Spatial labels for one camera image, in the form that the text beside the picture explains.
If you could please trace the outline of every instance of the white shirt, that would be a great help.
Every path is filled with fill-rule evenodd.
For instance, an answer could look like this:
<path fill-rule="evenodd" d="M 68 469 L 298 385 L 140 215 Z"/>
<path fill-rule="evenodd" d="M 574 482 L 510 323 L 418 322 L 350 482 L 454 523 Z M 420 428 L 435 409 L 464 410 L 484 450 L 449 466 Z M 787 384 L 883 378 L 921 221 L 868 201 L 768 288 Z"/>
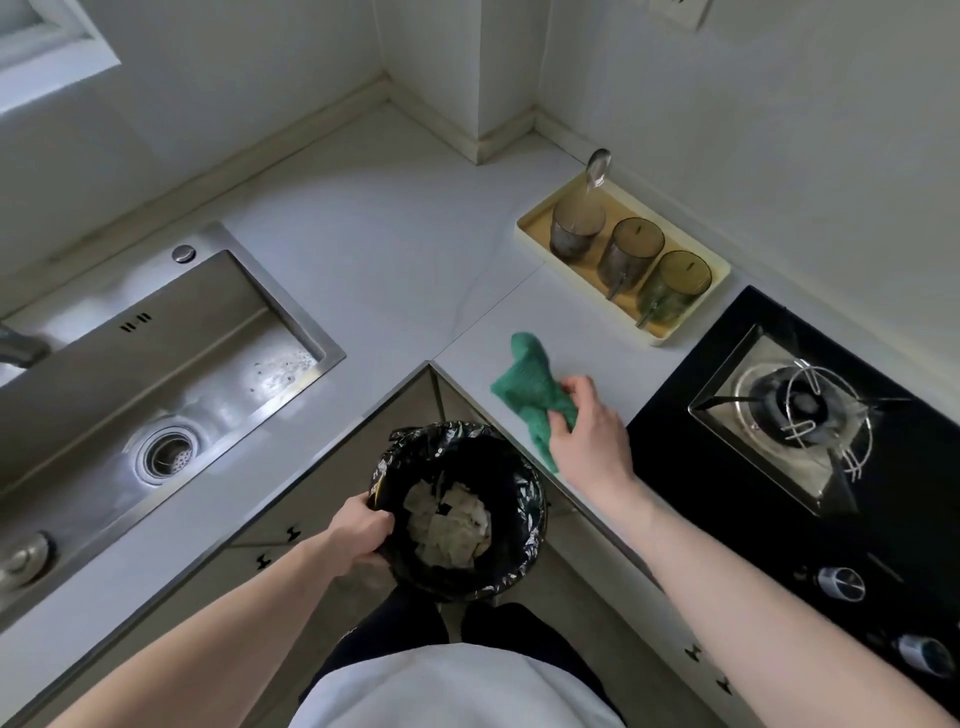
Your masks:
<path fill-rule="evenodd" d="M 434 644 L 341 667 L 290 728 L 623 728 L 580 680 L 515 652 Z"/>

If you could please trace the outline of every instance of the marble countertop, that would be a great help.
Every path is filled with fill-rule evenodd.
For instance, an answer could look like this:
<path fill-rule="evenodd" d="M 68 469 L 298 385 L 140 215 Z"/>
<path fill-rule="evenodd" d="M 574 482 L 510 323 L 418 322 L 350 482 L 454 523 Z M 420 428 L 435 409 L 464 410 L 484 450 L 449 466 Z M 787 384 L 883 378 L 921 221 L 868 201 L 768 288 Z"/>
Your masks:
<path fill-rule="evenodd" d="M 347 359 L 0 634 L 0 724 L 237 531 L 426 359 L 530 450 L 523 423 L 489 390 L 511 363 L 518 330 L 541 339 L 557 376 L 592 375 L 601 397 L 632 419 L 756 282 L 734 272 L 660 348 L 596 315 L 600 303 L 544 267 L 514 232 L 520 215 L 580 169 L 534 134 L 476 167 L 387 105 L 220 203 L 233 235 Z M 814 325 L 829 320 L 817 302 L 781 293 Z M 861 355 L 873 345 L 860 332 L 852 339 Z"/>

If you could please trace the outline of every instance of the stove knob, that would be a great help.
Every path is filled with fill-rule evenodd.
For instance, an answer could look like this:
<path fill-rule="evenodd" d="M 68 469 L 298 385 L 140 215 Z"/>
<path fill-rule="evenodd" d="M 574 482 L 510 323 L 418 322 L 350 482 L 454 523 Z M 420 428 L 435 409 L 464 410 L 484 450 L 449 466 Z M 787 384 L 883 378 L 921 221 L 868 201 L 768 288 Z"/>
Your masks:
<path fill-rule="evenodd" d="M 944 678 L 953 677 L 956 673 L 953 656 L 942 643 L 932 637 L 903 635 L 895 645 L 903 660 L 920 672 Z"/>
<path fill-rule="evenodd" d="M 817 571 L 817 584 L 824 594 L 843 601 L 862 601 L 867 595 L 863 579 L 853 569 L 824 567 Z"/>

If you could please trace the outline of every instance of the stainless steel sink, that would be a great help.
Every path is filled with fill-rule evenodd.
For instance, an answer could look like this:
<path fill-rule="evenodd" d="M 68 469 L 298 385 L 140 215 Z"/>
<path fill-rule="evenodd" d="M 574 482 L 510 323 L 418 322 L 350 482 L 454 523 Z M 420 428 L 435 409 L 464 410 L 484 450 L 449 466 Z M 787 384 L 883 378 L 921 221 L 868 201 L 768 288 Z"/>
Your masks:
<path fill-rule="evenodd" d="M 7 370 L 0 628 L 344 358 L 223 226 L 193 242 L 107 286 L 102 323 L 75 310 L 76 339 Z"/>

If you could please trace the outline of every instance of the black glass stovetop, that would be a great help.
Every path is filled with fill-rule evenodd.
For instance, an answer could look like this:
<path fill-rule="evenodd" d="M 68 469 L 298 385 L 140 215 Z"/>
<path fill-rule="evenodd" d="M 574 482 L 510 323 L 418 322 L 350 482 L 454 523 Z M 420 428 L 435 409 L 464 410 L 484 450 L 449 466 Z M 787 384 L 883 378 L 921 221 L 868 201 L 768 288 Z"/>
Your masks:
<path fill-rule="evenodd" d="M 867 402 L 873 448 L 848 482 L 854 509 L 816 513 L 741 444 L 691 413 L 711 381 L 761 333 L 838 373 Z M 960 715 L 957 678 L 908 665 L 902 635 L 929 636 L 960 661 L 960 427 L 888 377 L 747 288 L 628 425 L 637 475 L 683 516 L 849 631 Z M 855 570 L 859 602 L 831 598 L 820 569 Z"/>

